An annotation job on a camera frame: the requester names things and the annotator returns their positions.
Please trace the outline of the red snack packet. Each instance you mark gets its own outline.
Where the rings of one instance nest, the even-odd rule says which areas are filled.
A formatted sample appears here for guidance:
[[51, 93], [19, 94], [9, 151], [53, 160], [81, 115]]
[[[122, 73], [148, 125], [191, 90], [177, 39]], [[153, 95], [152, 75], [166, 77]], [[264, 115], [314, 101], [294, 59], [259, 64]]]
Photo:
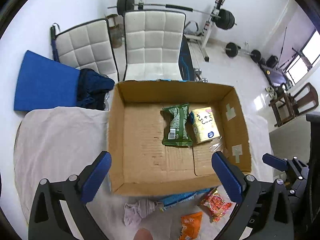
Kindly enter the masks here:
[[200, 201], [199, 207], [209, 216], [210, 222], [218, 222], [225, 213], [232, 207], [219, 194], [217, 188], [210, 190]]

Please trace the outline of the orange snack packet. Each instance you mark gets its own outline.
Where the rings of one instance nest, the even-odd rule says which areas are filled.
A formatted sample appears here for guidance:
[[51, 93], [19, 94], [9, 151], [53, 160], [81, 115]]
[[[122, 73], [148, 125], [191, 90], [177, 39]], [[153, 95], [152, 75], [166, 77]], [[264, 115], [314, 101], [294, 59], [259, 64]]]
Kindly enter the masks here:
[[201, 223], [202, 223], [202, 211], [185, 215], [181, 217], [181, 233], [179, 240], [191, 240], [197, 239]]

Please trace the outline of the lilac socks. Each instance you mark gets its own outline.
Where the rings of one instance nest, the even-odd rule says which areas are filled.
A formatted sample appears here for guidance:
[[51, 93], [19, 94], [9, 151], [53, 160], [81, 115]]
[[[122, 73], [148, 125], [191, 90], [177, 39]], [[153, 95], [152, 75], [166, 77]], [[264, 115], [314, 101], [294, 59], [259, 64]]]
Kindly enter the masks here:
[[140, 199], [135, 204], [125, 203], [123, 218], [124, 224], [126, 226], [138, 226], [142, 219], [162, 207], [163, 203], [149, 199]]

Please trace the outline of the blue plastic packet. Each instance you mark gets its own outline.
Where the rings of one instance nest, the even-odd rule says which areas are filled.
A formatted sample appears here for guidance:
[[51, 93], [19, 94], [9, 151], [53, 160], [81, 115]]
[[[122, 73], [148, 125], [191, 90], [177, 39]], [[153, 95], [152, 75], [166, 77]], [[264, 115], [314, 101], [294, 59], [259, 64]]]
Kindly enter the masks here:
[[198, 191], [172, 194], [172, 195], [166, 196], [166, 197], [159, 200], [159, 202], [161, 203], [159, 206], [159, 209], [161, 211], [165, 211], [165, 210], [167, 210], [177, 204], [192, 200], [199, 194], [208, 193], [211, 190], [212, 190], [212, 188], [207, 188], [207, 189], [202, 189], [202, 190], [198, 190]]

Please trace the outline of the dark wooden chair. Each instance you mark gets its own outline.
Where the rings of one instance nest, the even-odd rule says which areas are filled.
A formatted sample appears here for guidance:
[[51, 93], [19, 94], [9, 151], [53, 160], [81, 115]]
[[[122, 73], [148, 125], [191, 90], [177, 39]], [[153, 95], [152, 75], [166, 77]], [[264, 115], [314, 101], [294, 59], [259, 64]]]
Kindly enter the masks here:
[[[276, 99], [270, 101], [269, 106], [274, 113], [275, 127], [283, 126], [289, 121], [315, 110], [319, 106], [318, 93], [311, 83], [306, 83], [295, 95], [283, 92]], [[288, 116], [282, 118], [279, 110], [287, 108]]]

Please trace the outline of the beige table cloth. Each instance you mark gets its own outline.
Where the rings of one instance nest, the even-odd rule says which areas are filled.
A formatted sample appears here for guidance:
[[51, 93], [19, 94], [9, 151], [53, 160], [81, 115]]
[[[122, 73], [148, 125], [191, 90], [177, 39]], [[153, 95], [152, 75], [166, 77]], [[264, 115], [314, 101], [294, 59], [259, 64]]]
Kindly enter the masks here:
[[[260, 181], [271, 182], [273, 169], [262, 161], [265, 153], [272, 153], [267, 121], [258, 115], [245, 115], [252, 152], [251, 174]], [[57, 107], [29, 112], [17, 131], [14, 149], [15, 184], [27, 223], [37, 186], [41, 179], [65, 181], [93, 163], [106, 150], [108, 112], [82, 108]], [[178, 239], [180, 217], [200, 211], [194, 199], [177, 204], [168, 210], [155, 211], [138, 226], [123, 223], [124, 204], [137, 198], [110, 193], [108, 177], [87, 208], [109, 239], [133, 239], [137, 230], [146, 228], [153, 239]], [[232, 211], [217, 223], [210, 223], [203, 215], [197, 239], [214, 239]]]

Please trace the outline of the dark treadmill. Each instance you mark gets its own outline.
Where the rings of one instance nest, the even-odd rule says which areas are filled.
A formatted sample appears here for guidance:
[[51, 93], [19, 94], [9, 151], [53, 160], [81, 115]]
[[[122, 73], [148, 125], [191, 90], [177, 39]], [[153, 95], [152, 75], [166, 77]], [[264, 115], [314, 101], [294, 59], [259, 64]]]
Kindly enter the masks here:
[[292, 87], [292, 81], [282, 70], [268, 68], [266, 65], [258, 63], [258, 66], [264, 73], [271, 87], [276, 88], [285, 85], [287, 89]]

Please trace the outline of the green snack packet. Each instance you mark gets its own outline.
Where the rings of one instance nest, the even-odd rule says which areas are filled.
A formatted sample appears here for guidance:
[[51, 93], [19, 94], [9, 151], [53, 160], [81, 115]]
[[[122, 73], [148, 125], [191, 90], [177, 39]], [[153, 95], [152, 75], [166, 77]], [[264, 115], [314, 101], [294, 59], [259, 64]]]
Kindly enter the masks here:
[[169, 130], [164, 135], [164, 146], [192, 146], [193, 141], [189, 136], [186, 123], [189, 115], [189, 104], [165, 107], [162, 109], [163, 116], [170, 116]]

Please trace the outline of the open cardboard box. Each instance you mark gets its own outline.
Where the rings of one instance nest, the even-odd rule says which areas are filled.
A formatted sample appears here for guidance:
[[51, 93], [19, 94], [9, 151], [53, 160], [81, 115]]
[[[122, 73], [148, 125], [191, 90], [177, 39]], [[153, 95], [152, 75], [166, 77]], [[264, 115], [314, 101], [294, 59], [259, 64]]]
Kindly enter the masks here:
[[116, 84], [107, 149], [111, 191], [161, 196], [219, 184], [212, 153], [251, 170], [247, 126], [234, 87], [191, 81]]

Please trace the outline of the barbell on floor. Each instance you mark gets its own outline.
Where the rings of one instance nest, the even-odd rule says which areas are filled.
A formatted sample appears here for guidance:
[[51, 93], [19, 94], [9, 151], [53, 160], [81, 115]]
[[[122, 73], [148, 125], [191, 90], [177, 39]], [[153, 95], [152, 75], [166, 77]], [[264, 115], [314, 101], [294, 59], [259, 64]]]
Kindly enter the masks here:
[[233, 42], [227, 43], [224, 48], [224, 51], [225, 51], [226, 55], [230, 58], [236, 57], [239, 53], [248, 55], [255, 63], [260, 62], [260, 60], [262, 58], [260, 51], [258, 51], [256, 49], [254, 49], [252, 51], [247, 51], [247, 50], [242, 49], [240, 46], [238, 46], [237, 44], [235, 44]]

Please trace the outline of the blue foam mat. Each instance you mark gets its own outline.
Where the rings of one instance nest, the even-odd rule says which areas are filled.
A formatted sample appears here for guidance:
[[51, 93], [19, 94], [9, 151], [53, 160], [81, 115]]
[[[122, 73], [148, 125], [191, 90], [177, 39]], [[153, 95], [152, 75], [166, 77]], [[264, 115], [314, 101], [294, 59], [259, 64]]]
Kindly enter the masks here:
[[17, 79], [14, 110], [75, 107], [80, 70], [26, 51]]

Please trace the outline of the dark blue garment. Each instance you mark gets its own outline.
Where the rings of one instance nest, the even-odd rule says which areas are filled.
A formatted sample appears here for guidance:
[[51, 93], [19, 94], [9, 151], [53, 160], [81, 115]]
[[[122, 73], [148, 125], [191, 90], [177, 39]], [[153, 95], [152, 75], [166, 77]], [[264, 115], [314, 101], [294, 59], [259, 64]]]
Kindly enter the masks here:
[[114, 88], [115, 82], [92, 69], [80, 70], [76, 106], [86, 109], [105, 109], [105, 96]]

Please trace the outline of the white weight bench rack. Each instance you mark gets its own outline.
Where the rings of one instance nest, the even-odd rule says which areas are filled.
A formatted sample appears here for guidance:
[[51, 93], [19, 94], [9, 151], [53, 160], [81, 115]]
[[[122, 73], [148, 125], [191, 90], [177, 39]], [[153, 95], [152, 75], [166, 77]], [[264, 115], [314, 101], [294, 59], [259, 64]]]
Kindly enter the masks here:
[[187, 40], [194, 41], [199, 46], [200, 52], [206, 62], [209, 62], [209, 56], [206, 52], [206, 45], [213, 31], [213, 27], [215, 26], [215, 22], [218, 18], [220, 18], [219, 12], [224, 1], [225, 0], [215, 0], [212, 12], [209, 14], [208, 20], [206, 20], [202, 30], [198, 34], [187, 33], [186, 30], [184, 31], [184, 35]]

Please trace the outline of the white quilted chair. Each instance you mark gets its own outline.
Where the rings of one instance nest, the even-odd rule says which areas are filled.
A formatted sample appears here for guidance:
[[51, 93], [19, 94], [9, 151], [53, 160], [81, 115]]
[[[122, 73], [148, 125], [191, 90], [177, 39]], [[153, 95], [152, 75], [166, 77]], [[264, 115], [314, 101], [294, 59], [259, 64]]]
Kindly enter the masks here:
[[89, 68], [119, 82], [107, 19], [89, 21], [61, 32], [55, 36], [55, 44], [60, 63], [79, 70]]
[[185, 14], [138, 10], [124, 14], [124, 80], [182, 80], [178, 60]]

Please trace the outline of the left white quilted chair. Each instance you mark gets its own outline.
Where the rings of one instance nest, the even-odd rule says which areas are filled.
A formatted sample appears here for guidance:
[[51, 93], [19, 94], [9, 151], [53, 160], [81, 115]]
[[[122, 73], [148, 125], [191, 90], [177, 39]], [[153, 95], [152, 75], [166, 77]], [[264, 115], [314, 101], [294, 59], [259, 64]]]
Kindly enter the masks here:
[[107, 19], [89, 21], [61, 32], [55, 36], [55, 44], [60, 63], [79, 70], [89, 68], [119, 82]]

